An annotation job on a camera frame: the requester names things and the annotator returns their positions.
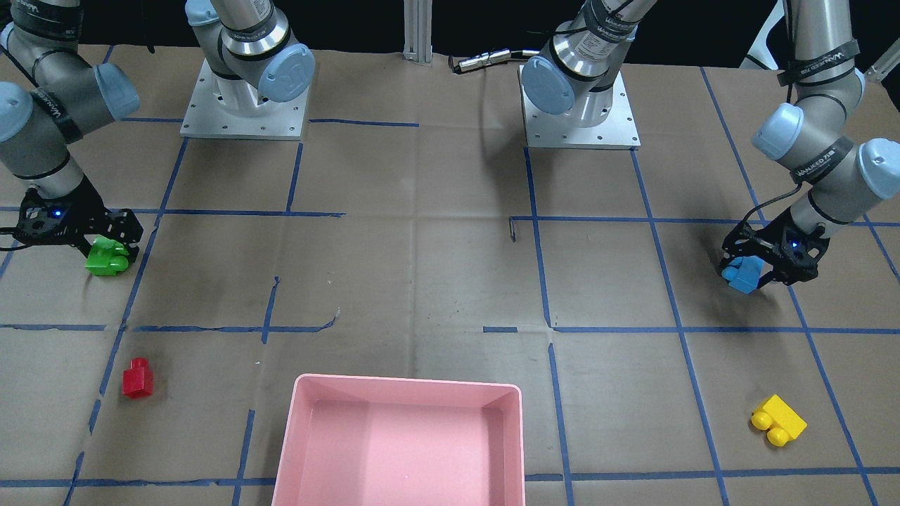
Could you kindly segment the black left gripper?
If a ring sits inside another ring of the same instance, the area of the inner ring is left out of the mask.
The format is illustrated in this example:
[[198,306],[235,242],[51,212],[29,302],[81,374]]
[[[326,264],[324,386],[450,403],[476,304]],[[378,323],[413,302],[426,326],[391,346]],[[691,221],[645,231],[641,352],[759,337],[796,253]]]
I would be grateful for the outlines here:
[[808,282],[819,275],[818,263],[828,249],[830,240],[824,238],[825,232],[825,224],[819,222],[806,233],[795,224],[790,210],[759,230],[742,220],[724,238],[718,273],[723,279],[734,279],[739,272],[738,257],[756,256],[766,264],[757,289],[772,282]]

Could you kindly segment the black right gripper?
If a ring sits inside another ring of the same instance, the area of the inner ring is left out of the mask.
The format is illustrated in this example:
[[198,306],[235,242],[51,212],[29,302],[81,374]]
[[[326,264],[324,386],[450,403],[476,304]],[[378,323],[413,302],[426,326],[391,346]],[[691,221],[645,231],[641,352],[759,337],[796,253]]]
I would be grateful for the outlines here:
[[135,264],[141,253],[143,227],[135,213],[131,209],[109,210],[86,177],[62,197],[41,197],[36,187],[26,190],[14,226],[14,239],[20,244],[68,245],[83,252],[84,257],[97,257],[99,242],[86,239],[87,235],[125,244],[130,264]]

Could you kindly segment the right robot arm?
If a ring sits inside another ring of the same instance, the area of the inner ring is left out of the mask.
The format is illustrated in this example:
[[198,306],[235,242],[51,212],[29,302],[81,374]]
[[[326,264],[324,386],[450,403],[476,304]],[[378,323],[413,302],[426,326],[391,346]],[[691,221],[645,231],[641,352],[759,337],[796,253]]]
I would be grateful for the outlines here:
[[[311,86],[313,52],[271,1],[188,1],[184,13],[211,71],[219,111],[268,117]],[[18,221],[2,228],[18,249],[68,245],[94,275],[117,275],[139,255],[143,227],[132,210],[108,209],[70,145],[139,109],[113,63],[78,53],[78,1],[4,1],[2,51],[32,81],[2,83],[2,164],[26,187]]]

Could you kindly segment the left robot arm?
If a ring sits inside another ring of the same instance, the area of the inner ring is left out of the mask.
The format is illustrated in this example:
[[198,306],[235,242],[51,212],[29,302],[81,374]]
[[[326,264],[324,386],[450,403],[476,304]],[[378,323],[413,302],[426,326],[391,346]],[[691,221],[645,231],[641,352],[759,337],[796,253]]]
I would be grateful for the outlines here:
[[[849,2],[783,6],[793,48],[778,83],[797,97],[772,112],[752,145],[784,167],[796,189],[809,189],[767,226],[755,230],[742,220],[726,235],[718,269],[745,294],[771,282],[813,280],[830,238],[898,193],[898,143],[858,144],[842,133],[866,85],[855,67],[859,45]],[[550,115],[566,115],[591,92],[610,95],[628,44],[652,7],[652,1],[584,2],[522,67],[524,95]]]

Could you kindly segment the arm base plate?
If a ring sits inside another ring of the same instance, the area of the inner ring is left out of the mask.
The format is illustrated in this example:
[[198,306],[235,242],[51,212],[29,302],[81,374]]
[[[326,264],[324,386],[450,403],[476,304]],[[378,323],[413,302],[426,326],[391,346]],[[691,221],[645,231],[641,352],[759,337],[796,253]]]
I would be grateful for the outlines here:
[[582,97],[562,115],[538,109],[523,86],[520,95],[528,147],[636,150],[642,146],[621,74],[611,89]]
[[258,95],[243,80],[218,76],[202,62],[180,134],[207,140],[301,141],[311,87],[289,102]]

